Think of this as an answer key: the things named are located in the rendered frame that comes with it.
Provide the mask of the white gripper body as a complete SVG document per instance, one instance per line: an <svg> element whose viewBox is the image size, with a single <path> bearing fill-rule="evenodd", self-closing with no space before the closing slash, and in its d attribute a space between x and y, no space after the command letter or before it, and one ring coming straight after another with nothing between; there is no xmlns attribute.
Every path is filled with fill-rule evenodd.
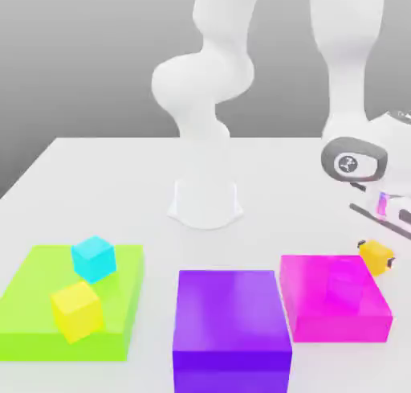
<svg viewBox="0 0 411 393"><path fill-rule="evenodd" d="M355 203L349 207L370 222L370 239L391 245L396 253L411 253L411 202L388 202L384 215L373 214Z"/></svg>

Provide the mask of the small orange cube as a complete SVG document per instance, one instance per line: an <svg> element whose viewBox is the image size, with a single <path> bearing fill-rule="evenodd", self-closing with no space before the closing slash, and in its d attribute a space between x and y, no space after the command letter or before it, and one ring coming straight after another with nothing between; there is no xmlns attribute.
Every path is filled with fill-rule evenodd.
<svg viewBox="0 0 411 393"><path fill-rule="evenodd" d="M387 267L387 260L394 257L394 253L391 249L375 240L366 241L367 243L359 249L360 256L370 273L373 276L379 276L390 269Z"/></svg>

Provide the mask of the small cyan cube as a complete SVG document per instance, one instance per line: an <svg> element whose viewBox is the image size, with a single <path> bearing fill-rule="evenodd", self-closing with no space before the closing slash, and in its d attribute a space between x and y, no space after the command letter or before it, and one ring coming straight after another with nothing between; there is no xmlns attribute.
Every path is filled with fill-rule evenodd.
<svg viewBox="0 0 411 393"><path fill-rule="evenodd" d="M74 271L90 285L116 271L116 252L113 245L95 235L71 246Z"/></svg>

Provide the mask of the small yellow cube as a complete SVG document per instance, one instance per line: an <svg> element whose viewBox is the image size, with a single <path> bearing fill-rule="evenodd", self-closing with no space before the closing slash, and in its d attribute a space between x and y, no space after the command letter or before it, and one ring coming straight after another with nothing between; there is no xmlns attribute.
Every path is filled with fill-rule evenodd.
<svg viewBox="0 0 411 393"><path fill-rule="evenodd" d="M100 297L90 284L80 281L50 295L55 324L69 344L104 327Z"/></svg>

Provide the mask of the large magenta box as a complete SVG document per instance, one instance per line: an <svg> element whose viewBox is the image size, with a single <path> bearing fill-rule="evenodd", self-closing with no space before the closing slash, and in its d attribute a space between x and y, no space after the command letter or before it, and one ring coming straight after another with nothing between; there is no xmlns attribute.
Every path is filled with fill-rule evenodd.
<svg viewBox="0 0 411 393"><path fill-rule="evenodd" d="M388 340L393 314L360 256L283 255L279 283L294 342Z"/></svg>

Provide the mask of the large purple box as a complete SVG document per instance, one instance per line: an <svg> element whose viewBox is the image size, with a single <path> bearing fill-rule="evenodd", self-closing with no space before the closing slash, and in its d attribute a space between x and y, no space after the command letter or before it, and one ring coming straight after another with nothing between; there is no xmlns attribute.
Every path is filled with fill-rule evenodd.
<svg viewBox="0 0 411 393"><path fill-rule="evenodd" d="M174 393L287 393L291 340L272 270L181 270Z"/></svg>

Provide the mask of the large green box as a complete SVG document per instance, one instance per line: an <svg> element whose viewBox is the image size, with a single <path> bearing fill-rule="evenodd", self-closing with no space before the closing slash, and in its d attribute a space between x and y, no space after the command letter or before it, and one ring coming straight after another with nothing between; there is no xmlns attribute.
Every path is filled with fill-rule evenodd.
<svg viewBox="0 0 411 393"><path fill-rule="evenodd" d="M128 357L144 277L140 245L117 245L117 270L92 287L104 327L73 344L56 327L50 296L81 280L68 245L37 245L0 297L0 361L120 361Z"/></svg>

